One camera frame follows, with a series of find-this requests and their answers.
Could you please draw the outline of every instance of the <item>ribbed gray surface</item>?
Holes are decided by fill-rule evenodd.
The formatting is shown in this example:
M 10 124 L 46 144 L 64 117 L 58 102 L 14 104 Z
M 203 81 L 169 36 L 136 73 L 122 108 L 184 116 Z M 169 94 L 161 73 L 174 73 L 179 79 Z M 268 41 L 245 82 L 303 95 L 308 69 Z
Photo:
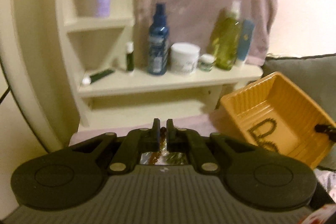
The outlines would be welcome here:
M 191 165 L 138 165 L 131 174 L 112 176 L 103 190 L 78 207 L 59 212 L 25 206 L 5 224 L 297 224 L 311 210 L 271 213 L 234 199 L 214 176 Z

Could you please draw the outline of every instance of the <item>plastic wrapper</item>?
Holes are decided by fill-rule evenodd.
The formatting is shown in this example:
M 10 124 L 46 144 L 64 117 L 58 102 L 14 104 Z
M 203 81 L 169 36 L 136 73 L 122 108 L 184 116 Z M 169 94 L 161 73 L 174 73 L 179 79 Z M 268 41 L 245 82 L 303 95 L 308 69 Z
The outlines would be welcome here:
M 184 153 L 168 152 L 166 128 L 162 127 L 160 132 L 160 151 L 146 152 L 141 155 L 140 164 L 144 165 L 185 165 L 188 164 L 187 156 Z

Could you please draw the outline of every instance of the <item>orange plastic tray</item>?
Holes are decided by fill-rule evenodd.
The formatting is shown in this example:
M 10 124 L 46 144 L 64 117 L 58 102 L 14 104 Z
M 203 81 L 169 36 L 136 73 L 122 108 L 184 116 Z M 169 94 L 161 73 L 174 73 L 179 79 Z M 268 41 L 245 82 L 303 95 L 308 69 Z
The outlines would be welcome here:
M 254 130 L 254 137 L 249 129 L 265 119 L 274 119 L 276 127 L 273 133 L 259 140 L 272 142 L 281 154 L 302 161 L 312 169 L 333 146 L 329 137 L 316 133 L 314 127 L 316 124 L 335 127 L 335 122 L 305 92 L 279 72 L 225 95 L 221 98 L 221 104 L 246 141 L 254 145 L 258 145 L 255 136 L 269 131 L 272 124 L 267 122 Z

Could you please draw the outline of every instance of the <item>shelf board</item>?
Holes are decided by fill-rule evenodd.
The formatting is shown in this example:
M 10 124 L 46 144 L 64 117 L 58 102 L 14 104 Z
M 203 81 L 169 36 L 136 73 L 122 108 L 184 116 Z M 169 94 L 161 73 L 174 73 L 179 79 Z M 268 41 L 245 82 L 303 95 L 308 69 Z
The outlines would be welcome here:
M 123 28 L 125 26 L 133 26 L 134 18 L 130 17 L 107 17 L 107 18 L 95 18 L 95 17 L 79 17 L 73 20 L 66 21 L 64 23 L 65 31 L 79 32 L 100 30 L 109 28 Z
M 201 86 L 232 84 L 240 81 L 254 81 L 261 77 L 263 71 L 254 65 L 234 66 L 225 71 L 214 67 L 210 72 L 197 71 L 188 76 L 175 75 L 168 71 L 165 75 L 154 76 L 145 70 L 135 69 L 132 74 L 117 70 L 115 73 L 91 84 L 80 86 L 78 93 L 82 98 L 113 96 L 153 92 L 161 90 L 177 90 Z
M 131 127 L 161 121 L 201 115 L 214 110 L 200 89 L 169 90 L 130 94 L 93 100 L 88 114 L 89 126 L 79 124 L 78 131 Z

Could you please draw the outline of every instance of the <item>white jar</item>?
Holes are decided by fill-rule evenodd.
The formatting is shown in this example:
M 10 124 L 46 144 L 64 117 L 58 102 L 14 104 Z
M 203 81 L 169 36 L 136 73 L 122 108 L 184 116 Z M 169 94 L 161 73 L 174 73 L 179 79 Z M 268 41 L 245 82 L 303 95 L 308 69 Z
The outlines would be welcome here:
M 171 46 L 171 71 L 189 75 L 196 71 L 200 47 L 191 43 L 181 42 Z

